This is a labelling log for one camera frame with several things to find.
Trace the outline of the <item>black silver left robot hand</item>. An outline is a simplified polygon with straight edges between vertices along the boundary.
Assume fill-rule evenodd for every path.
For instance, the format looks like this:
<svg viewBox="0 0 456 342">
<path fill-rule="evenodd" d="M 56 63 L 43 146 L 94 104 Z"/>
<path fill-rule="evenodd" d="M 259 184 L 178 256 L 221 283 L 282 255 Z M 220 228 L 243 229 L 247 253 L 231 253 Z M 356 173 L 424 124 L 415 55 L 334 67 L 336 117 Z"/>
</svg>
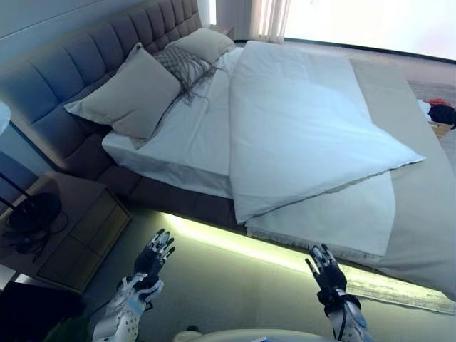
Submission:
<svg viewBox="0 0 456 342">
<path fill-rule="evenodd" d="M 159 230 L 146 244 L 134 263 L 134 274 L 142 274 L 143 286 L 152 286 L 159 280 L 159 273 L 170 255 L 175 251 L 174 238 L 169 231 Z"/>
</svg>

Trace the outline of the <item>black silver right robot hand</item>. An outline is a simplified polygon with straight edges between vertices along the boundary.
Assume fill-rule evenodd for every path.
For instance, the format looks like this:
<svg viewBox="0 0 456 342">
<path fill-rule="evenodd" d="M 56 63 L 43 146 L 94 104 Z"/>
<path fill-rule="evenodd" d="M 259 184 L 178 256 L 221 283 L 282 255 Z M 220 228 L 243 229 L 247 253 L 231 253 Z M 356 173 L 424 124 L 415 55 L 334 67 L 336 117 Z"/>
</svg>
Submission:
<svg viewBox="0 0 456 342">
<path fill-rule="evenodd" d="M 318 300 L 323 305 L 329 305 L 344 293 L 347 280 L 339 268 L 336 258 L 329 248 L 322 244 L 314 245 L 310 250 L 313 261 L 305 259 L 311 273 L 318 284 L 320 291 L 317 293 Z"/>
</svg>

